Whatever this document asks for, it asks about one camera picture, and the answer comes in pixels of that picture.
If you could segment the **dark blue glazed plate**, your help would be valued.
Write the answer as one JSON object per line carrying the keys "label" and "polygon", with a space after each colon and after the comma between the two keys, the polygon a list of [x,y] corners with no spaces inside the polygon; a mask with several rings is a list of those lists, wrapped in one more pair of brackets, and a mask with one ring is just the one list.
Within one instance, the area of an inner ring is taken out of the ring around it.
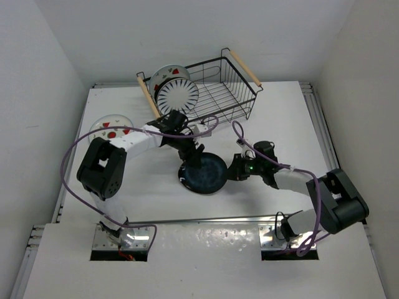
{"label": "dark blue glazed plate", "polygon": [[197,194],[218,192],[227,181],[227,165],[222,158],[213,153],[201,153],[200,167],[183,163],[178,170],[180,183]]}

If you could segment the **white plate blue stripes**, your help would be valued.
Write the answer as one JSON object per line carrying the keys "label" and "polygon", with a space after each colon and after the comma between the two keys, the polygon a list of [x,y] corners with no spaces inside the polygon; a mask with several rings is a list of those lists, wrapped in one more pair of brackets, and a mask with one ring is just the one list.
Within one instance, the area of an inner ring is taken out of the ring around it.
{"label": "white plate blue stripes", "polygon": [[159,89],[156,105],[162,115],[172,110],[187,114],[194,109],[198,99],[199,90],[194,82],[185,78],[175,78]]}

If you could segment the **large watermelon plate blue rim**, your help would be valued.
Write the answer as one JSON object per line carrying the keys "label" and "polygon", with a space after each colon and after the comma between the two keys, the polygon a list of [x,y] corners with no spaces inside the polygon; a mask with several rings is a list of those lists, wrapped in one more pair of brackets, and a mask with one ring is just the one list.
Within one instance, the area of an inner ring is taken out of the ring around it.
{"label": "large watermelon plate blue rim", "polygon": [[95,133],[90,134],[88,136],[88,141],[89,143],[91,143],[92,140],[97,137],[101,137],[105,140],[111,140],[114,138],[125,136],[130,132],[130,130],[125,129],[125,127],[132,126],[132,121],[126,116],[119,114],[105,115],[97,120],[90,128],[90,131],[94,131],[100,128],[104,128],[104,130],[96,131]]}

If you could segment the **small watermelon plate blue rim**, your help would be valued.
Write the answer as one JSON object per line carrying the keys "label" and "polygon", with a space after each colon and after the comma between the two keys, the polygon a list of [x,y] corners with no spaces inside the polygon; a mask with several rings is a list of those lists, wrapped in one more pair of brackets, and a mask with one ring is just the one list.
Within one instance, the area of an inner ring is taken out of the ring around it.
{"label": "small watermelon plate blue rim", "polygon": [[158,69],[150,78],[148,91],[154,100],[158,95],[160,87],[173,78],[190,79],[190,73],[181,65],[171,64]]}

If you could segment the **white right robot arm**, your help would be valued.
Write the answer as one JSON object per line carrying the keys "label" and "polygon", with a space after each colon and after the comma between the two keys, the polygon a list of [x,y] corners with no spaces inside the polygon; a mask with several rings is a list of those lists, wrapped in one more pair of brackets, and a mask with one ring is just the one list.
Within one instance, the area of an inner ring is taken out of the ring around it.
{"label": "white right robot arm", "polygon": [[304,169],[279,163],[270,141],[250,145],[237,140],[237,144],[242,151],[234,155],[228,168],[229,180],[259,176],[271,188],[310,197],[311,209],[283,215],[275,229],[277,239],[289,242],[309,230],[337,234],[369,216],[367,203],[344,170],[336,168],[317,178]]}

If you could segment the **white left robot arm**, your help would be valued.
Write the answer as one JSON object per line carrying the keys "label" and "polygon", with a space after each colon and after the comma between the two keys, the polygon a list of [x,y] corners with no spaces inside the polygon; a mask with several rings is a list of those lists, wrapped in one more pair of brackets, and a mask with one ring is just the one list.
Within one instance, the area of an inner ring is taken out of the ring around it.
{"label": "white left robot arm", "polygon": [[178,151],[182,161],[190,166],[201,166],[204,146],[182,133],[186,122],[186,115],[173,110],[148,122],[139,131],[133,130],[112,140],[96,137],[90,143],[77,171],[77,180],[103,213],[100,225],[112,240],[121,239],[128,223],[117,199],[127,161],[152,148],[168,145]]}

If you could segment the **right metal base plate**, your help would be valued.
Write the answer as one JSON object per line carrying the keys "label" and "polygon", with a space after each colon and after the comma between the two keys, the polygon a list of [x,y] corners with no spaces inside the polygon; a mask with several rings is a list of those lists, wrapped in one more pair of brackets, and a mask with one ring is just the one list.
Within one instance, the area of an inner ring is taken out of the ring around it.
{"label": "right metal base plate", "polygon": [[258,232],[261,250],[263,251],[296,250],[303,241],[313,234],[312,231],[304,232],[286,241],[281,233],[280,224],[259,224]]}

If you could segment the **metal base plate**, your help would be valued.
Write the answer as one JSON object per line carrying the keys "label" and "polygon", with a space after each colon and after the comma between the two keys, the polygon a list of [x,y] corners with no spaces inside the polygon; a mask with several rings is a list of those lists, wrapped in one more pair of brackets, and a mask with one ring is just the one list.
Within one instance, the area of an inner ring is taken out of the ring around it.
{"label": "metal base plate", "polygon": [[296,250],[303,241],[313,234],[312,231],[304,232],[286,241],[281,233],[280,224],[259,224],[258,232],[261,250],[263,251]]}
{"label": "metal base plate", "polygon": [[102,229],[100,225],[97,225],[92,249],[111,251],[118,250],[120,247],[122,250],[148,250],[153,231],[154,229],[151,227],[127,229],[125,232],[122,232],[121,237],[116,238],[112,237],[105,229]]}

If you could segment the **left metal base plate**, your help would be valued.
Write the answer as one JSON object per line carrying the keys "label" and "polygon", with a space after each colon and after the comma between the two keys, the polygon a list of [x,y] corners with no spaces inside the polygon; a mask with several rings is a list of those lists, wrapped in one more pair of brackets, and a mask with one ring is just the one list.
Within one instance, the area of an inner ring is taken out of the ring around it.
{"label": "left metal base plate", "polygon": [[148,250],[153,231],[154,229],[151,227],[127,229],[125,232],[122,232],[121,237],[116,238],[112,237],[105,229],[102,229],[100,225],[97,225],[92,249],[111,251],[118,250],[120,247],[122,250]]}

